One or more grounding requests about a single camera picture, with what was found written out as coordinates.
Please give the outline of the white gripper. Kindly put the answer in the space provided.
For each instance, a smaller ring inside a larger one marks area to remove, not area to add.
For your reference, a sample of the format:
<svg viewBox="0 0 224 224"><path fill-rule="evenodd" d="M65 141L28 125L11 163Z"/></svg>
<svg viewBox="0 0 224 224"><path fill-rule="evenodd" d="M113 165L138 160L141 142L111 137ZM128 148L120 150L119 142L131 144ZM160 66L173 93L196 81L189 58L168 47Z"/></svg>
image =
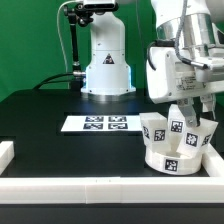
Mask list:
<svg viewBox="0 0 224 224"><path fill-rule="evenodd" d="M154 103L177 101L187 127L198 127L200 119L194 110L191 97L200 97L202 111L215 119L216 96L211 93L224 92L224 80L198 82L193 66L182 63L171 47L152 47L151 63L146 65L149 97Z"/></svg>

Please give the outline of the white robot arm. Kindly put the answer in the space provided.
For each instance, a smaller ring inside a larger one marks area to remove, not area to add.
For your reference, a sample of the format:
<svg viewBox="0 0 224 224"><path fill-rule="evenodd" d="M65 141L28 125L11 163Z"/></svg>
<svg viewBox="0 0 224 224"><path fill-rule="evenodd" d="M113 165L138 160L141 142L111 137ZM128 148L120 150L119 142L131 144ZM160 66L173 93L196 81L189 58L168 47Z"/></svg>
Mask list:
<svg viewBox="0 0 224 224"><path fill-rule="evenodd" d="M151 0L157 40L147 49L147 86L155 103L175 101L186 123L196 126L193 99L212 111L224 92L224 44L215 22L224 19L224 0ZM83 91L97 97L135 90L125 61L125 27L113 12L116 0L83 0L91 25L92 59Z"/></svg>

